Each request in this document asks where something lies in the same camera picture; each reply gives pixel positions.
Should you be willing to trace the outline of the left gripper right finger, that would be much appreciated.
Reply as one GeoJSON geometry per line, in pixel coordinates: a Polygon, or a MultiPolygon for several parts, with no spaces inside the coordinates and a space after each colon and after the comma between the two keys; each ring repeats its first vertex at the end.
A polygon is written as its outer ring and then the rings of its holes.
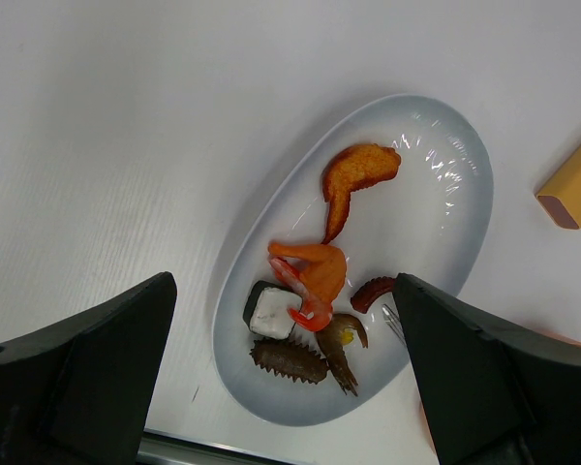
{"type": "Polygon", "coordinates": [[[442,464],[581,464],[581,347],[406,273],[398,310],[442,464]]]}

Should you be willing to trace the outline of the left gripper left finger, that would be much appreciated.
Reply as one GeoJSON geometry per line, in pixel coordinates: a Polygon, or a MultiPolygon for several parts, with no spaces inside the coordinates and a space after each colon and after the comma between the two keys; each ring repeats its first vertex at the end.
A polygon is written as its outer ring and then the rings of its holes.
{"type": "Polygon", "coordinates": [[[0,464],[133,464],[168,340],[162,272],[0,343],[0,464]]]}

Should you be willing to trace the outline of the dark red octopus tentacle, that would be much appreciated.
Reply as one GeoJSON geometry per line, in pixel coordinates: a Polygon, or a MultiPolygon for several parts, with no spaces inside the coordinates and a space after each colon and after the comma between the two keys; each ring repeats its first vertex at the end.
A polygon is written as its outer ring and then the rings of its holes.
{"type": "Polygon", "coordinates": [[[396,279],[390,276],[381,276],[367,281],[351,297],[352,309],[366,314],[378,298],[393,291],[395,283],[396,279]]]}

